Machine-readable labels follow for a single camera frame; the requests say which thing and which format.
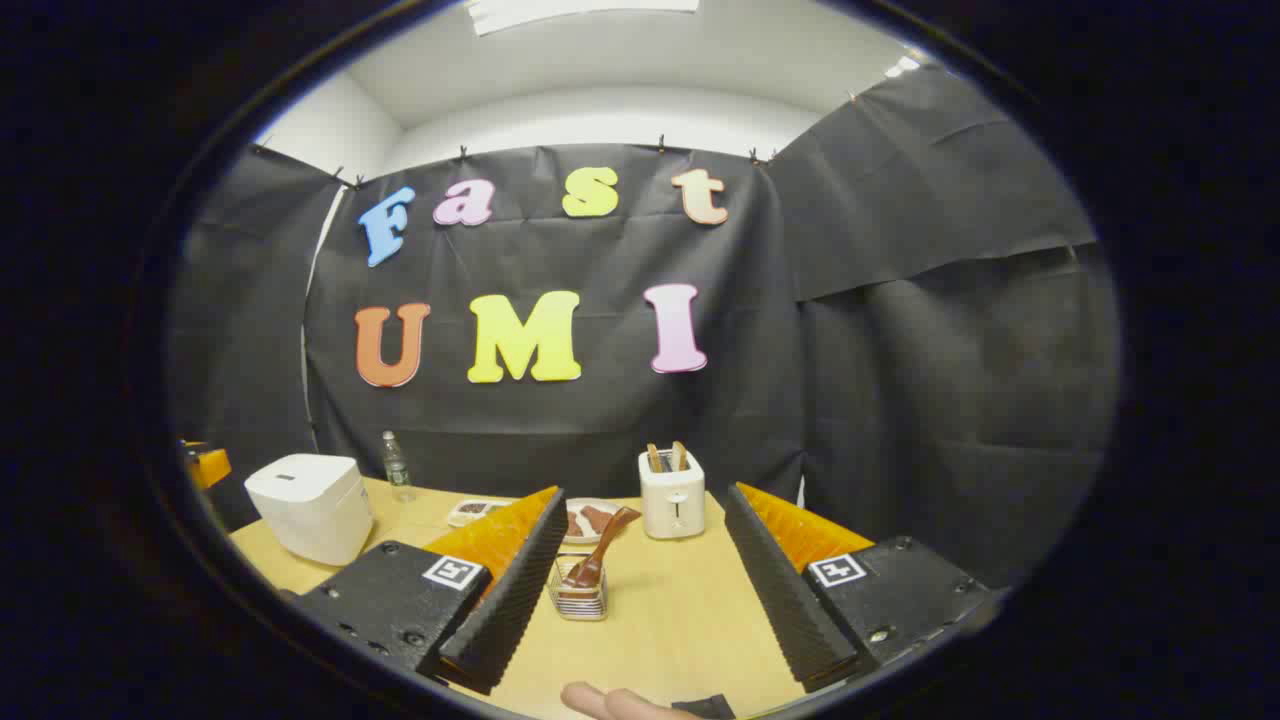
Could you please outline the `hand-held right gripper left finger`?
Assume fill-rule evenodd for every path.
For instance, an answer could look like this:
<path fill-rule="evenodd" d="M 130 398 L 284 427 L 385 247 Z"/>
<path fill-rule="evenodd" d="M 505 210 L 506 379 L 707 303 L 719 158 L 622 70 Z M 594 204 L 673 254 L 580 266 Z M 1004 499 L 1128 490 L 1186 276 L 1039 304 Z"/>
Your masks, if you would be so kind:
<path fill-rule="evenodd" d="M 538 606 L 568 528 L 549 487 L 413 547 L 388 539 L 294 606 L 381 664 L 488 694 Z"/>

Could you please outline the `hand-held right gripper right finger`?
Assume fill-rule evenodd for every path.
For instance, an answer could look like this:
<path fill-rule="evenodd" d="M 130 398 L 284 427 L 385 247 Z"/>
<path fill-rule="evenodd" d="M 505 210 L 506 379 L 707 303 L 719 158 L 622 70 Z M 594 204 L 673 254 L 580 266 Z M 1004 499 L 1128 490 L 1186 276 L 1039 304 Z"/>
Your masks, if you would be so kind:
<path fill-rule="evenodd" d="M 724 525 L 788 670 L 810 693 L 920 652 L 993 594 L 919 539 L 874 542 L 744 483 L 724 496 Z"/>

